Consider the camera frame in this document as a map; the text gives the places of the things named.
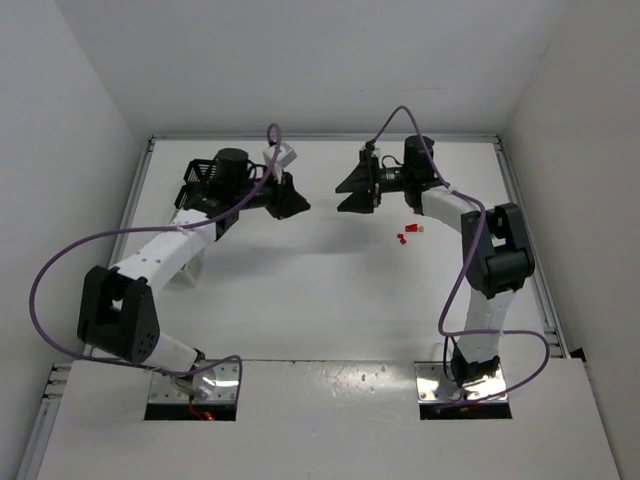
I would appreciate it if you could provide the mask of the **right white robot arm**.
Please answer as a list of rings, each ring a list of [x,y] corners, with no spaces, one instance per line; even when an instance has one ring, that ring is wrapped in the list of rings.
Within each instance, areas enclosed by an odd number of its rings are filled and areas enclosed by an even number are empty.
[[[470,287],[464,329],[452,334],[449,378],[462,387],[493,375],[499,367],[499,338],[515,293],[535,271],[535,260],[520,207],[512,202],[482,210],[447,187],[433,165],[434,142],[412,135],[403,160],[387,167],[375,141],[359,151],[355,169],[336,188],[346,196],[338,211],[371,214],[385,193],[401,192],[418,215],[435,219],[461,236],[462,276]]]

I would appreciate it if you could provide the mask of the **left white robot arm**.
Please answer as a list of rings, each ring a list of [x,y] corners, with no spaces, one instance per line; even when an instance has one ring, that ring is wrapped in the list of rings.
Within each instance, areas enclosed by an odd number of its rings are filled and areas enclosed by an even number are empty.
[[[84,278],[77,335],[85,344],[131,364],[189,376],[203,354],[160,330],[155,294],[238,221],[242,210],[264,209],[283,220],[309,210],[287,166],[297,155],[273,145],[258,165],[246,151],[223,148],[192,160],[171,222],[130,256]]]

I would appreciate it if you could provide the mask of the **black slotted container far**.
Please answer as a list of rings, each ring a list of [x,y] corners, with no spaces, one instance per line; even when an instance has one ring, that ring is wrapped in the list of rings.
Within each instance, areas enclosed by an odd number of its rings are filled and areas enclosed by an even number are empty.
[[[216,159],[194,159],[189,162],[183,180],[185,183],[207,183],[216,174]]]

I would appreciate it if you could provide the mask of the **white slotted container near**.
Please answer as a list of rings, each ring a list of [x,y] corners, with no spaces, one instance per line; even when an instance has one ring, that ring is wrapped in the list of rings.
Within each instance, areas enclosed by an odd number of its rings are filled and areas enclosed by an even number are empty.
[[[172,282],[189,287],[195,287],[204,265],[204,252],[200,251],[173,276]]]

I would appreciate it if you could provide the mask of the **white front cover panel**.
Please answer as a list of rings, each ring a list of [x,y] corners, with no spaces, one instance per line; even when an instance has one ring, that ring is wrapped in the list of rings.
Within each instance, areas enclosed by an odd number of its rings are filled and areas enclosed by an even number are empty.
[[[249,362],[234,421],[148,421],[150,378],[78,363],[43,479],[614,479],[586,374],[555,360],[507,420],[424,420],[411,364]]]

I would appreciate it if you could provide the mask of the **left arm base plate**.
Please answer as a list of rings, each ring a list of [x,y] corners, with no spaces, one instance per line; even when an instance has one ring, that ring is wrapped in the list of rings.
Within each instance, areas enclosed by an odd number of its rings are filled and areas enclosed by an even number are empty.
[[[225,362],[189,378],[173,378],[154,373],[148,391],[148,403],[158,405],[195,404],[230,405],[238,399],[240,367],[237,361]]]

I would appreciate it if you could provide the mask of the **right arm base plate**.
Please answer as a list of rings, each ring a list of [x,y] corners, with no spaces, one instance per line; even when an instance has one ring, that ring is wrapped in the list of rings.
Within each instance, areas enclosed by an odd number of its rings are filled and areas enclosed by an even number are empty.
[[[464,383],[461,387],[458,387],[454,380],[445,375],[441,363],[416,363],[415,373],[418,401],[421,405],[439,405],[476,400],[480,400],[482,403],[508,402],[506,393],[498,396],[499,392],[503,392],[506,389],[501,367],[493,375],[484,375],[478,380]]]

